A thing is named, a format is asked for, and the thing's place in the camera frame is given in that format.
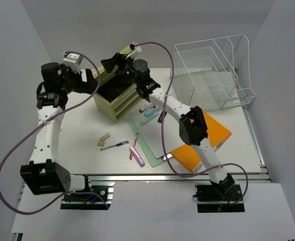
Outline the green metal tool chest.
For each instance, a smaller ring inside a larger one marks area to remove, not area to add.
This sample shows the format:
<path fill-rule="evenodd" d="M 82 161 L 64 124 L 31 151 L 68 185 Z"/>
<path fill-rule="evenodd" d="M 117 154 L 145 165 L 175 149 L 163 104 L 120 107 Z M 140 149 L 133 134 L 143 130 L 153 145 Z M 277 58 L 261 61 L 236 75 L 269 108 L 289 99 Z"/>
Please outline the green metal tool chest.
<path fill-rule="evenodd" d="M 92 71 L 95 80 L 101 78 L 100 87 L 93 96 L 96 106 L 114 123 L 141 101 L 133 81 L 124 74 L 117 74 L 116 70 L 117 66 L 112 73 L 107 73 L 104 67 L 100 66 L 99 73 Z"/>

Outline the blue highlighter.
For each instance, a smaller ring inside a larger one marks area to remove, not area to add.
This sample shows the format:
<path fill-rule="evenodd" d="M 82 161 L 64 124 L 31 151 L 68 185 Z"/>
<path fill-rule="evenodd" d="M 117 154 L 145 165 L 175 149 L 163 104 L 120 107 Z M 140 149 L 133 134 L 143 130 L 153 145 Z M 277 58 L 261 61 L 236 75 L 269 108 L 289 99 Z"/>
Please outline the blue highlighter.
<path fill-rule="evenodd" d="M 160 112 L 159 108 L 154 108 L 154 109 L 144 112 L 144 117 L 158 116 L 159 112 Z"/>

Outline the blue gel pen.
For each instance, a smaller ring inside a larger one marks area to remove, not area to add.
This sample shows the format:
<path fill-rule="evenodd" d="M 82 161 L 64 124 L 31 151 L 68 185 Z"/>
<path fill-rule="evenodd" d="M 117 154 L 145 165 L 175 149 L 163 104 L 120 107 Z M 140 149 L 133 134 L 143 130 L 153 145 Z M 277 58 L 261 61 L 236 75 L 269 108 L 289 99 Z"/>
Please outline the blue gel pen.
<path fill-rule="evenodd" d="M 101 150 L 101 151 L 104 151 L 104 150 L 108 150 L 108 149 L 111 149 L 111 148 L 115 148 L 115 147 L 119 147 L 119 146 L 127 145 L 128 143 L 129 143 L 129 141 L 123 141 L 123 142 L 117 143 L 117 144 L 115 144 L 115 145 L 111 145 L 111 146 L 108 146 L 108 147 L 103 147 L 103 148 L 101 148 L 100 150 Z"/>

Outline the black orange highlighter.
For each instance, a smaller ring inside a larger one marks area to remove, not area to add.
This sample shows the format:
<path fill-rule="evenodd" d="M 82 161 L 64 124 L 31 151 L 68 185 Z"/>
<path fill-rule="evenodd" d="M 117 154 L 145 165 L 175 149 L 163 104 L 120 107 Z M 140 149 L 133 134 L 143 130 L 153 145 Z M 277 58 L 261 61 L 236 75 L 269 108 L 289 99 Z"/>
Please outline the black orange highlighter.
<path fill-rule="evenodd" d="M 162 115 L 163 115 L 163 111 L 159 115 L 159 118 L 157 120 L 158 123 L 162 123 Z"/>

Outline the red gel pen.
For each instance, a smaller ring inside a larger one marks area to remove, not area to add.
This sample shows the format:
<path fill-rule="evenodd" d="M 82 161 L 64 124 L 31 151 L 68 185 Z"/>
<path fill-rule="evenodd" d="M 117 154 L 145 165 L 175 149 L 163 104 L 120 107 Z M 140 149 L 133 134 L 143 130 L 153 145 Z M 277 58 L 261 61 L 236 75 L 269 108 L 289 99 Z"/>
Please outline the red gel pen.
<path fill-rule="evenodd" d="M 138 139 L 138 135 L 139 135 L 139 133 L 136 132 L 136 134 L 135 134 L 135 139 L 134 139 L 134 143 L 133 143 L 133 145 L 132 145 L 132 148 L 130 149 L 130 155 L 129 155 L 129 159 L 130 159 L 130 160 L 132 160 L 132 158 L 133 158 L 133 151 L 132 151 L 132 150 L 135 150 L 136 143 L 137 143 L 137 139 Z"/>

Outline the pink purple highlighter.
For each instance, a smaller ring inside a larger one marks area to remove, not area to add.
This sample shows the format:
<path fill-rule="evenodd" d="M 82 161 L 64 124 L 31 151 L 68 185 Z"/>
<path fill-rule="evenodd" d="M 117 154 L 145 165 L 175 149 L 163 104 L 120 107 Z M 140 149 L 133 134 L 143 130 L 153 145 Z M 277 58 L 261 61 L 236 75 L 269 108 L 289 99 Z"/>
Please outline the pink purple highlighter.
<path fill-rule="evenodd" d="M 140 154 L 137 152 L 137 150 L 132 150 L 133 151 L 133 157 L 135 158 L 135 160 L 137 161 L 137 163 L 139 164 L 140 167 L 144 167 L 145 166 L 145 162 L 142 159 L 142 157 L 140 156 Z"/>

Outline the mint green highlighter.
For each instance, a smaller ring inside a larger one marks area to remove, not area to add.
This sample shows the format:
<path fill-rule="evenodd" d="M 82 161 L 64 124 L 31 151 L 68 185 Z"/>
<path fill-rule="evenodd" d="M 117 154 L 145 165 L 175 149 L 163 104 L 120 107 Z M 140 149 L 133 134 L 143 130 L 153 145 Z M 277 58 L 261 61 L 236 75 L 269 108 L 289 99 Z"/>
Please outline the mint green highlighter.
<path fill-rule="evenodd" d="M 140 124 L 141 124 L 142 126 L 144 126 L 144 125 L 146 125 L 147 123 L 149 123 L 150 121 L 152 121 L 153 119 L 155 119 L 156 117 L 158 117 L 158 115 L 150 115 L 150 116 L 144 118 L 144 119 L 140 122 Z"/>

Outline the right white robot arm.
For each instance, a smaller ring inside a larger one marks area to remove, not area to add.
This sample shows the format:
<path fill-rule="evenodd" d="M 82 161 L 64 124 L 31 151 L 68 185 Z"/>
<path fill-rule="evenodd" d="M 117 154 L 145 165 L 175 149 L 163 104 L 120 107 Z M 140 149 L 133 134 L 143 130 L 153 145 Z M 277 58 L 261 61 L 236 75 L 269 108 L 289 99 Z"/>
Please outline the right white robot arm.
<path fill-rule="evenodd" d="M 116 53 L 110 59 L 101 61 L 105 71 L 124 74 L 136 85 L 138 95 L 156 106 L 163 107 L 164 112 L 172 116 L 179 124 L 181 140 L 191 146 L 208 170 L 214 196 L 219 200 L 227 199 L 235 184 L 231 174 L 221 165 L 208 137 L 208 127 L 200 107 L 190 107 L 167 95 L 161 85 L 150 76 L 150 69 L 145 60 L 133 60 L 125 54 Z"/>

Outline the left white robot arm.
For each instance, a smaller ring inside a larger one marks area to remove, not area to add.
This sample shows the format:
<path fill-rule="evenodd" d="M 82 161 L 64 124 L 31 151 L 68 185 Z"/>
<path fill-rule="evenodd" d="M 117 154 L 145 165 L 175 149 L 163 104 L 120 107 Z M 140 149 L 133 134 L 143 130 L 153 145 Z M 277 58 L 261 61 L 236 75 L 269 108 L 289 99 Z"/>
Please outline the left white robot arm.
<path fill-rule="evenodd" d="M 58 162 L 58 146 L 63 111 L 71 92 L 92 94 L 97 86 L 93 76 L 84 82 L 80 64 L 51 62 L 42 65 L 43 82 L 37 88 L 38 126 L 32 155 L 22 165 L 20 175 L 33 194 L 73 192 L 81 199 L 92 196 L 86 175 L 72 175 Z"/>

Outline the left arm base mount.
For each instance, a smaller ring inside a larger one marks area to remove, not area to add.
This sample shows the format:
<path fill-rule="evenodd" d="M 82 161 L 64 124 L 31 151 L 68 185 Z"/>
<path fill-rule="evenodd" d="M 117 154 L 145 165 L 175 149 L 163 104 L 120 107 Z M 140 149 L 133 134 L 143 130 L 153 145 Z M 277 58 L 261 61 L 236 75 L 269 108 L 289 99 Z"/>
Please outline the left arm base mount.
<path fill-rule="evenodd" d="M 62 210 L 108 210 L 114 193 L 113 182 L 91 182 L 83 191 L 62 197 Z"/>

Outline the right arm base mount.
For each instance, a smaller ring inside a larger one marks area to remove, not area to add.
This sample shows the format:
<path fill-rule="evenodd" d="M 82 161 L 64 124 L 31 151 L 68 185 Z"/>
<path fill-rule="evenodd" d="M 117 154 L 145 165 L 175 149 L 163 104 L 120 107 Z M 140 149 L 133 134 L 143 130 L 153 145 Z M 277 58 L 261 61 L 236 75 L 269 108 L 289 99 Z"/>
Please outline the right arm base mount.
<path fill-rule="evenodd" d="M 198 213 L 239 213 L 245 212 L 239 184 L 235 184 L 226 195 L 222 195 L 212 185 L 197 185 L 192 198 L 196 201 Z"/>

